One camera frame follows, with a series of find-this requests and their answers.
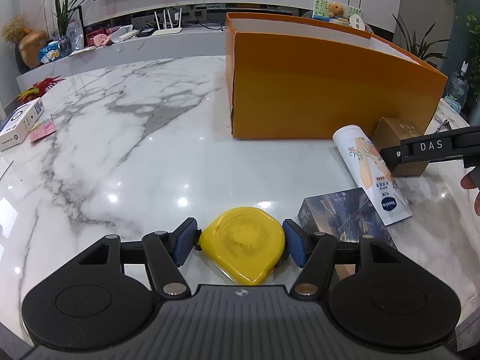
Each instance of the orange box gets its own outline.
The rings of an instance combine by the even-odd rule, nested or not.
[[[331,139],[381,117],[424,132],[447,77],[400,47],[354,28],[302,17],[226,15],[226,80],[239,139]]]

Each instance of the blue gripper pad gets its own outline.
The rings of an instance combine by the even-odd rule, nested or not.
[[[285,219],[282,224],[286,238],[286,248],[293,261],[303,268],[307,263],[311,250],[308,239],[310,235],[291,219]]]
[[[187,218],[171,234],[176,239],[172,253],[172,259],[176,266],[182,266],[185,263],[191,249],[194,247],[197,230],[197,220],[195,218]]]

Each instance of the black circular disc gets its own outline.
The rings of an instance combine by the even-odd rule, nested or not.
[[[330,292],[333,318],[376,347],[414,350],[446,339],[460,315],[453,290],[422,268],[378,264],[339,282]]]
[[[35,344],[97,350],[131,337],[151,317],[152,295],[135,279],[99,265],[64,268],[23,300],[23,321]]]

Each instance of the gray ribbed surface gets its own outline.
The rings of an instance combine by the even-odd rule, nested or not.
[[[340,335],[315,303],[284,287],[202,286],[192,298],[163,305],[151,325],[123,344],[96,353],[37,347],[25,360],[362,360],[455,357],[443,348],[422,354],[375,352]]]

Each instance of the human hand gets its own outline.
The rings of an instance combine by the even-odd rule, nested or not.
[[[478,188],[478,186],[475,184],[475,182],[473,181],[472,176],[470,174],[472,172],[473,171],[471,171],[468,174],[466,174],[465,176],[463,176],[462,180],[460,181],[460,185],[465,190],[472,190],[474,188]],[[480,192],[478,193],[477,197],[475,198],[475,202],[473,204],[473,207],[475,209],[475,213],[478,216],[480,216]]]

